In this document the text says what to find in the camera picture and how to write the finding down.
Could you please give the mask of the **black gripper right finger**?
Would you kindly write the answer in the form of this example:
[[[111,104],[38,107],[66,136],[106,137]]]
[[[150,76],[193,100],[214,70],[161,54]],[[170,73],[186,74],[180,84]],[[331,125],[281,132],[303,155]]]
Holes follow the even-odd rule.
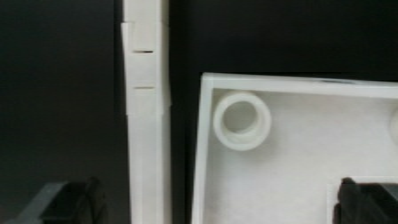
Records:
[[[342,180],[333,224],[398,224],[398,183]]]

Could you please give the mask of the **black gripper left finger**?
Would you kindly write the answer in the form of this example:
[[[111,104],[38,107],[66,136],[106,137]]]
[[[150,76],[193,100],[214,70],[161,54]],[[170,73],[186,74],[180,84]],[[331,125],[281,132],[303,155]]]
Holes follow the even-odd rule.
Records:
[[[100,179],[49,183],[11,224],[109,224]]]

